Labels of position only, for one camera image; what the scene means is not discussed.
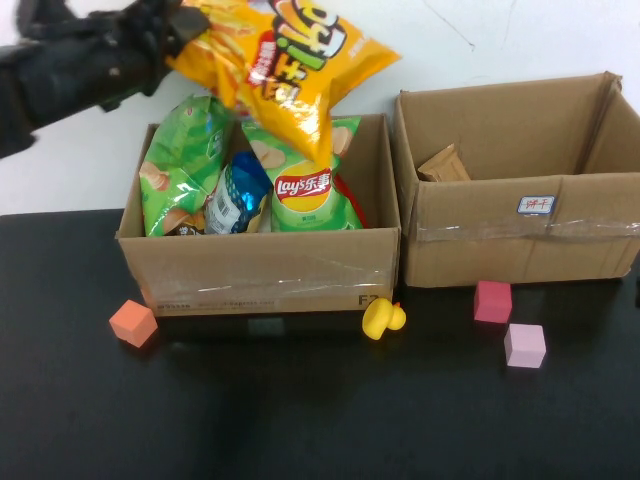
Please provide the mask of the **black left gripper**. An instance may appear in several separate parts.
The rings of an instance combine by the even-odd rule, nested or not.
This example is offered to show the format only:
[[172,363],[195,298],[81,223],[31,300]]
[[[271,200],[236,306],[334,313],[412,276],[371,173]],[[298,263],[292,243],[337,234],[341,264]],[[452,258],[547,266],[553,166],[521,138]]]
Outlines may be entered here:
[[169,72],[169,44],[185,46],[209,28],[197,7],[172,1],[135,1],[122,10],[61,21],[49,31],[57,48],[55,104],[68,111],[96,105],[110,111],[136,93],[150,96]]

